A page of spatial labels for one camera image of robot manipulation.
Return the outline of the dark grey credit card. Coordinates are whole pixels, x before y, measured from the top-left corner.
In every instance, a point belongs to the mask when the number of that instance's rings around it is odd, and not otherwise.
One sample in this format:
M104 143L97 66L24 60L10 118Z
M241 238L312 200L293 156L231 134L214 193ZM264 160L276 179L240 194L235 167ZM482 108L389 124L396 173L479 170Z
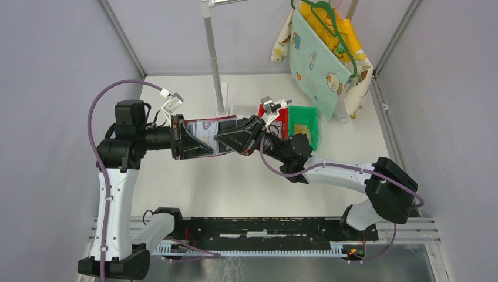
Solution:
M222 120L218 124L218 132L220 133L221 131L231 129L231 128L236 127L236 126L237 126L237 119ZM219 145L219 152L220 153L227 153L227 152L231 151L231 149L229 147L227 147L226 145L224 145L220 142L218 143L218 145Z

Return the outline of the red leather card holder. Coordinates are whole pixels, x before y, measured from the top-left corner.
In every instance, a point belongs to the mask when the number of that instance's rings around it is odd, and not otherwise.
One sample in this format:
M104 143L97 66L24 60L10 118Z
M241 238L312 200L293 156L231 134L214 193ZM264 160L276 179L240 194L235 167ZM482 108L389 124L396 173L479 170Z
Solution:
M202 153L194 158L217 157L231 153L233 150L214 140L214 136L224 129L237 126L236 115L214 119L186 120L187 131L211 148L211 153Z

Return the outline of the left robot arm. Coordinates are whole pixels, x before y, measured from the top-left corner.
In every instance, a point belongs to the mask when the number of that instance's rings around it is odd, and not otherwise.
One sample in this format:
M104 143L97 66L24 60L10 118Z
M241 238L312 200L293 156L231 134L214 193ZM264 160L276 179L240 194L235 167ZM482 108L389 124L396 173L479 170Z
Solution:
M125 100L115 106L114 137L93 142L99 169L100 199L96 237L88 257L78 262L78 273L121 280L143 280L149 271L153 250L168 237L184 233L178 208L160 207L151 220L131 235L133 191L141 161L148 151L170 150L176 160L208 156L214 152L187 131L183 115L173 116L172 126L147 128L142 100Z

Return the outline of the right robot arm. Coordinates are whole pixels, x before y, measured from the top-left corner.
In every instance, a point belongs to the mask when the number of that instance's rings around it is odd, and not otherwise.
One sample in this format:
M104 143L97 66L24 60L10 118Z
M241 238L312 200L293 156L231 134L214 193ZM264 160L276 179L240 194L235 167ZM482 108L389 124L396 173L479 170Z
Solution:
M341 217L339 232L347 240L381 221L405 224L417 209L413 203L418 198L417 183L389 158L363 164L332 162L313 154L305 134L282 139L255 115L219 131L214 139L244 156L257 150L265 165L266 157L281 162L278 169L269 169L292 183L329 184L364 194L366 200L348 206Z

